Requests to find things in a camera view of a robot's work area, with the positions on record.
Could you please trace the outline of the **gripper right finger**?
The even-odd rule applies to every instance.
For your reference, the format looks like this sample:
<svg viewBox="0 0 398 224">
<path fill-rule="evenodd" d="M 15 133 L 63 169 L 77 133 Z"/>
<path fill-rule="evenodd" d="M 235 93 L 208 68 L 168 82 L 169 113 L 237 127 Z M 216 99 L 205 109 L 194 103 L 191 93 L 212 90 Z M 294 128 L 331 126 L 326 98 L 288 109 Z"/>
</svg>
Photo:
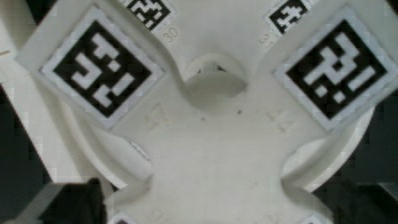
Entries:
<svg viewBox="0 0 398 224">
<path fill-rule="evenodd" d="M 331 209 L 335 224 L 398 224 L 398 176 L 361 176 L 340 169 L 315 196 Z"/>
</svg>

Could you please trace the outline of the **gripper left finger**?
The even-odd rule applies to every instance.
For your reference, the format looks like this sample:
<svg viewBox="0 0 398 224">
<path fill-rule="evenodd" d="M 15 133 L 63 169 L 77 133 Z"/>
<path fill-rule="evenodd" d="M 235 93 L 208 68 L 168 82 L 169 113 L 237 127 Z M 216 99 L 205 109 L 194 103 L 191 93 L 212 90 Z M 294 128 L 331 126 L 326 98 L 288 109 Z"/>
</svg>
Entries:
<svg viewBox="0 0 398 224">
<path fill-rule="evenodd" d="M 105 194 L 98 178 L 50 183 L 8 224 L 107 224 Z"/>
</svg>

